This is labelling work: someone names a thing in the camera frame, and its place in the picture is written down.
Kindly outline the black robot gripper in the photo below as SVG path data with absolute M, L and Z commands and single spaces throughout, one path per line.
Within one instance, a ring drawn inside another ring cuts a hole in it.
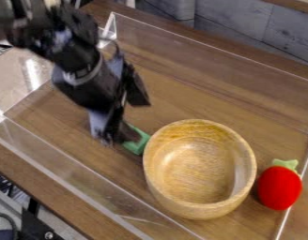
M 52 83 L 61 93 L 88 111 L 92 136 L 104 144 L 137 142 L 140 134 L 124 120 L 125 99 L 132 106 L 149 106 L 151 99 L 137 73 L 123 81 L 124 55 L 117 52 L 109 60 L 100 57 L 92 72 L 70 77 L 60 67 L 52 71 Z

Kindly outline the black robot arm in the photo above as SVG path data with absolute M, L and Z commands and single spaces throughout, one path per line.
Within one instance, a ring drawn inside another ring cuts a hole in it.
M 87 109 L 95 138 L 107 144 L 141 140 L 124 109 L 151 104 L 147 89 L 123 51 L 112 58 L 99 51 L 92 15 L 64 0 L 0 0 L 0 38 L 53 63 L 52 84 Z

